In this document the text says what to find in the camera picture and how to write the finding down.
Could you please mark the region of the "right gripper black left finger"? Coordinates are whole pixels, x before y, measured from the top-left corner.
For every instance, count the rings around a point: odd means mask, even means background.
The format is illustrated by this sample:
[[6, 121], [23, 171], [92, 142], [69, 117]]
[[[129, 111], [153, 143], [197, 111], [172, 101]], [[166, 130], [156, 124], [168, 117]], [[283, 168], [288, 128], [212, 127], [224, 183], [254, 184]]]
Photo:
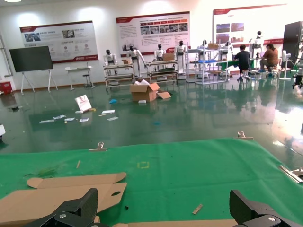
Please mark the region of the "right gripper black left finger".
[[53, 213], [26, 224], [26, 227], [103, 227], [95, 221], [98, 190], [89, 189], [79, 199], [63, 202]]

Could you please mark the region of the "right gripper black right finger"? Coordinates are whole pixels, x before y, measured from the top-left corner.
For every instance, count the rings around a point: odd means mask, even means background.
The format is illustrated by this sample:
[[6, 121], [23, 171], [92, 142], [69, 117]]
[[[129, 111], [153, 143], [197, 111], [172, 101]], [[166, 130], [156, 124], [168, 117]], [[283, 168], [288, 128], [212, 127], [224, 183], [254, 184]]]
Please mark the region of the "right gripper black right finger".
[[278, 214], [269, 205], [251, 201], [238, 190], [231, 190], [229, 196], [230, 215], [238, 227], [300, 227]]

